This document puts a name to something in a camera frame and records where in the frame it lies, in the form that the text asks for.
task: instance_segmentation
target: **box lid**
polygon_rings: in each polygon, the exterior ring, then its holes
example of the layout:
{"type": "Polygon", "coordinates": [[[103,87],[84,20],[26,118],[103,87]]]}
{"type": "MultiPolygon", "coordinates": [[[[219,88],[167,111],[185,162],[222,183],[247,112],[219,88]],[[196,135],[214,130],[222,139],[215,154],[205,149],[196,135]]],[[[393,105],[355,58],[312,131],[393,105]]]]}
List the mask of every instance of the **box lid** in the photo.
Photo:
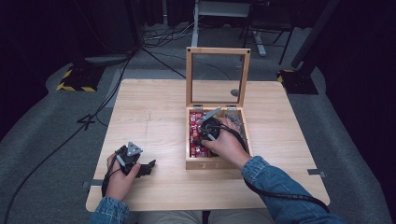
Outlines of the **box lid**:
{"type": "Polygon", "coordinates": [[[250,49],[187,48],[186,106],[242,107],[250,52],[250,49]]]}

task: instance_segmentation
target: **person's right hand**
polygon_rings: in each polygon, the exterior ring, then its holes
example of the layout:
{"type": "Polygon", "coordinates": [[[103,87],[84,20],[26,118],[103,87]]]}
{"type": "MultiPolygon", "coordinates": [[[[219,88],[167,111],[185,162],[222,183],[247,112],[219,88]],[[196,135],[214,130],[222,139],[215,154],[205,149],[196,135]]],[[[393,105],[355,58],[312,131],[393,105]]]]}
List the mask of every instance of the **person's right hand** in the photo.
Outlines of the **person's right hand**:
{"type": "MultiPolygon", "coordinates": [[[[235,125],[229,119],[218,119],[222,124],[237,131],[235,125]]],[[[251,156],[242,148],[238,139],[226,130],[221,129],[216,141],[203,140],[202,145],[232,163],[236,168],[242,170],[251,156]]]]}

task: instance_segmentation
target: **gray floor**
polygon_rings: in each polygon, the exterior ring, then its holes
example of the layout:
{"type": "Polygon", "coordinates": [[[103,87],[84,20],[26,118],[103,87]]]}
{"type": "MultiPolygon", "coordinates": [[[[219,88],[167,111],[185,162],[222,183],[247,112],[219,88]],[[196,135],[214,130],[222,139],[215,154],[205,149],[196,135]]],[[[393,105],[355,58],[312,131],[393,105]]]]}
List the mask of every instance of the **gray floor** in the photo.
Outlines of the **gray floor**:
{"type": "MultiPolygon", "coordinates": [[[[240,48],[242,40],[238,39],[239,32],[234,28],[203,30],[199,46],[240,48]]],[[[268,56],[263,58],[258,55],[255,46],[248,46],[252,48],[248,79],[276,80],[276,71],[290,68],[290,61],[308,34],[309,30],[295,31],[280,66],[277,65],[280,48],[266,48],[268,56]]],[[[265,41],[271,38],[262,36],[265,41]]],[[[190,43],[191,36],[188,35],[164,47],[148,50],[172,55],[155,54],[184,74],[185,61],[175,56],[185,58],[185,48],[190,43]]],[[[49,78],[49,95],[33,106],[0,143],[1,219],[4,219],[17,186],[80,127],[76,123],[78,119],[96,111],[120,75],[119,65],[108,67],[98,92],[56,91],[67,68],[68,64],[49,78]]],[[[132,58],[125,76],[182,78],[143,50],[132,58]]],[[[325,81],[318,69],[312,78],[319,95],[289,95],[289,99],[317,167],[327,174],[323,182],[332,201],[331,211],[348,223],[391,223],[381,188],[333,110],[325,94],[325,81]]],[[[113,104],[110,102],[99,113],[103,123],[109,122],[113,104]]],[[[81,184],[92,179],[105,135],[106,126],[96,122],[50,157],[24,184],[12,205],[8,223],[87,222],[91,215],[85,209],[88,194],[81,184]]]]}

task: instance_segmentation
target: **wooden box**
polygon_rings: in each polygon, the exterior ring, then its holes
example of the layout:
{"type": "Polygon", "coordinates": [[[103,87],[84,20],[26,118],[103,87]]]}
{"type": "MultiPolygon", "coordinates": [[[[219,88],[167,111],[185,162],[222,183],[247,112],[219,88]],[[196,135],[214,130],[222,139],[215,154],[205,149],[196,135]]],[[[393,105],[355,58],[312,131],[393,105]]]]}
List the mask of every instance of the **wooden box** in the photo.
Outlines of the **wooden box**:
{"type": "Polygon", "coordinates": [[[230,117],[238,126],[252,155],[245,123],[244,96],[248,80],[250,49],[187,48],[186,59],[186,169],[214,170],[234,169],[223,158],[207,148],[198,148],[193,143],[196,136],[196,116],[212,111],[219,106],[219,118],[230,117]],[[212,57],[218,57],[213,64],[212,57]]]}

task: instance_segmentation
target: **wooden table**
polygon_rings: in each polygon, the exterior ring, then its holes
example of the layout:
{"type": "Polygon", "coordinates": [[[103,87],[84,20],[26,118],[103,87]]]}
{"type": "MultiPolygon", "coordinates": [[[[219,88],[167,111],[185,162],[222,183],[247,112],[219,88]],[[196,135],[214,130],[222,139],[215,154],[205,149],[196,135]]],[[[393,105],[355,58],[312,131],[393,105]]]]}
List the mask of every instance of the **wooden table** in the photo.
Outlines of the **wooden table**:
{"type": "MultiPolygon", "coordinates": [[[[185,95],[185,80],[123,80],[93,179],[103,179],[106,158],[132,141],[143,149],[140,163],[157,160],[151,175],[137,178],[127,195],[125,202],[132,210],[264,207],[237,170],[185,169],[185,95]]],[[[281,84],[249,81],[244,110],[253,154],[329,204],[320,176],[307,172],[317,167],[281,84]]],[[[101,188],[91,186],[87,209],[94,211],[101,198],[101,188]]]]}

